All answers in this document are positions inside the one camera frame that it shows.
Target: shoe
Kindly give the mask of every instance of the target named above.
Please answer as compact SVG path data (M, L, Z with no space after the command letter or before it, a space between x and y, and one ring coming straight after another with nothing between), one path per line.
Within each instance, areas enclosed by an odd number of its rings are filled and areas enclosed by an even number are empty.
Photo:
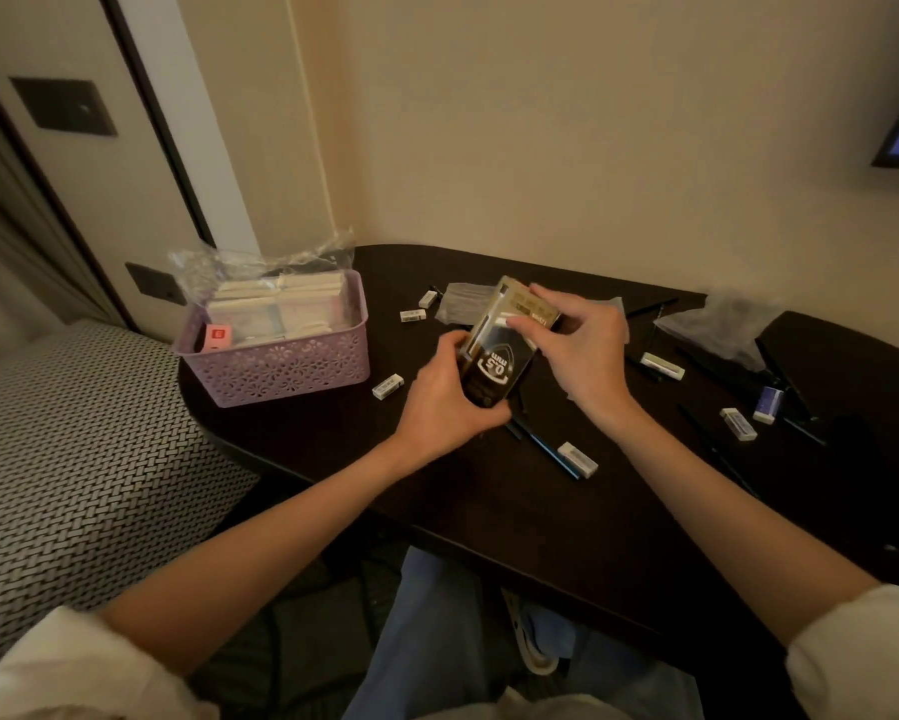
M526 665L526 669L534 675L552 675L556 671L556 667L560 664L558 656L546 656L536 646L532 635L527 631L524 625L523 615L520 612L520 598L514 596L505 588L501 588L503 601L506 602L506 611L509 612L510 621L513 624L515 633L515 645L519 648L519 655L522 662Z

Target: beige wall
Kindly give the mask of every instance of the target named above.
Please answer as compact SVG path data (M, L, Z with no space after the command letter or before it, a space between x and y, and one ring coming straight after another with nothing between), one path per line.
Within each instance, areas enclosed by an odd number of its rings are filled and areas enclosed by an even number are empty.
M118 136L37 128L10 76L94 81ZM133 320L174 338L184 309L141 294L124 263L165 271L199 238L99 0L0 0L0 103Z
M177 0L263 254L332 232L287 0Z
M291 1L360 242L735 287L899 346L899 171L869 167L899 0Z

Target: hand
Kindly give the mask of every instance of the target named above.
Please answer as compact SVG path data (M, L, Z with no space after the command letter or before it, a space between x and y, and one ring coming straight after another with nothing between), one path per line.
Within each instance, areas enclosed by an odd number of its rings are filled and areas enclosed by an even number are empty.
M579 295L532 285L530 290L569 318L569 335L553 333L525 315L506 324L536 344L552 367L560 386L586 415L607 426L633 404L624 376L626 320L609 305Z
M505 399L491 409L482 409L463 394L456 348L466 337L466 331L444 333L436 355L419 370L409 387L393 438L406 451L414 470L510 420Z

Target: woven pattern cushion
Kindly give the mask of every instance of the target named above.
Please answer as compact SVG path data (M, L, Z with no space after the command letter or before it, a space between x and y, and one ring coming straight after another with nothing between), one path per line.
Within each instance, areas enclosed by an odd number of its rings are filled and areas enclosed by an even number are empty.
M198 544L256 482L205 440L176 365L88 320L0 360L0 657Z

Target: purple plastic basket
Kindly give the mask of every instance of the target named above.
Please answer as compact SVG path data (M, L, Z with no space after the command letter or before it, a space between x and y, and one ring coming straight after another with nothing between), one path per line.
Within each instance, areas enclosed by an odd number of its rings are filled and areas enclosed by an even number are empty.
M359 324L323 336L238 346L226 351L193 351L206 311L190 305L173 350L189 365L220 407L296 397L359 384L370 376L366 350L366 295L355 270L346 270L350 297L359 294Z

